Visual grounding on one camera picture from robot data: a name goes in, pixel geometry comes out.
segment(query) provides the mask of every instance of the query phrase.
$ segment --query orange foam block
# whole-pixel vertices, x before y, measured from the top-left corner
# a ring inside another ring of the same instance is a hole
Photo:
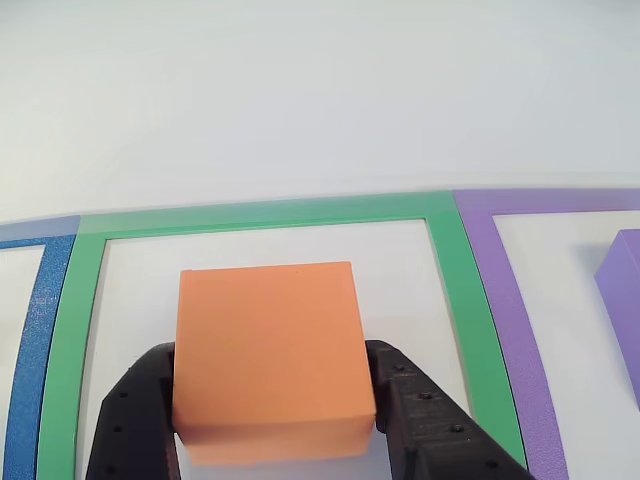
[[[365,453],[375,401],[351,264],[182,272],[174,382],[195,464]]]

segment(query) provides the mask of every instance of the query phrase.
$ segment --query green tape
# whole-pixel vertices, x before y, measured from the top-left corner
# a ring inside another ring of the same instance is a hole
[[[75,478],[84,358],[108,240],[415,219],[426,220],[431,231],[462,350],[474,416],[500,445],[526,465],[513,396],[484,288],[453,194],[443,191],[83,216],[62,289],[49,356],[38,479]]]

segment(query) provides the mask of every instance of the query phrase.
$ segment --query purple tape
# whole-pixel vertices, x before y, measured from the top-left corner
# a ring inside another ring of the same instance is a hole
[[[618,337],[636,402],[639,402],[640,230],[618,233],[596,273],[596,283]]]
[[[538,346],[494,215],[640,210],[640,189],[454,192],[500,339],[531,473],[567,480],[560,431]]]

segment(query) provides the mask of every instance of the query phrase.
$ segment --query purple square outline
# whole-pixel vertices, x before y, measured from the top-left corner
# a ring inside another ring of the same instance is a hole
[[[640,189],[457,190],[454,197],[502,347],[529,469],[539,480],[568,480],[542,359],[493,216],[640,210]]]

